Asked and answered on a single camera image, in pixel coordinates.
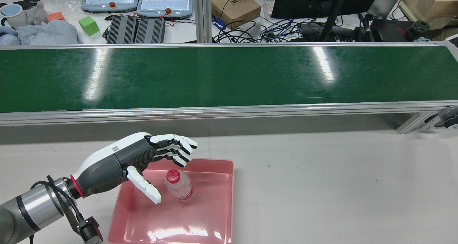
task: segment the keyboard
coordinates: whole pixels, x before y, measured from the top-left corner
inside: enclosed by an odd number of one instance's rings
[[[275,2],[273,2],[273,1],[266,1],[266,2],[264,3],[264,5],[263,5],[263,6],[264,6],[264,7],[263,7],[263,10],[264,10],[264,15],[265,15],[265,17],[269,17],[269,18],[272,17],[272,11],[273,11],[273,4],[274,4],[274,3],[275,3]]]

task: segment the plastic bottle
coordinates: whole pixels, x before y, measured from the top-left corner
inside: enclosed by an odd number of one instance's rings
[[[170,170],[165,180],[167,190],[180,201],[188,200],[194,192],[193,183],[185,172]]]

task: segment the robotic arm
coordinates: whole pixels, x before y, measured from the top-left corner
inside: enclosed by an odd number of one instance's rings
[[[65,215],[85,243],[101,244],[98,223],[92,217],[84,219],[74,200],[111,190],[129,179],[157,204],[161,195],[141,172],[162,158],[185,167],[197,147],[188,137],[174,134],[141,132],[118,140],[90,155],[70,179],[54,181],[48,176],[49,182],[37,182],[28,192],[0,205],[0,243],[18,243]]]

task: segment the conveyor belt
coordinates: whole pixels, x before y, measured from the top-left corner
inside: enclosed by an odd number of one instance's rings
[[[203,108],[220,113],[221,107],[332,110],[329,106],[339,104],[365,109],[386,104],[405,112],[458,100],[458,63],[438,45],[163,45],[0,52],[3,121],[17,112],[103,109],[107,115],[132,108],[177,112],[178,117]]]

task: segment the plastic tray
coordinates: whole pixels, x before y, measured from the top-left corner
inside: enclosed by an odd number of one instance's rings
[[[179,169],[162,159],[143,171],[162,195],[154,204],[130,182],[121,184],[108,242],[230,244],[234,163],[193,159],[184,169],[194,185],[193,196],[181,202],[165,188],[165,175]]]

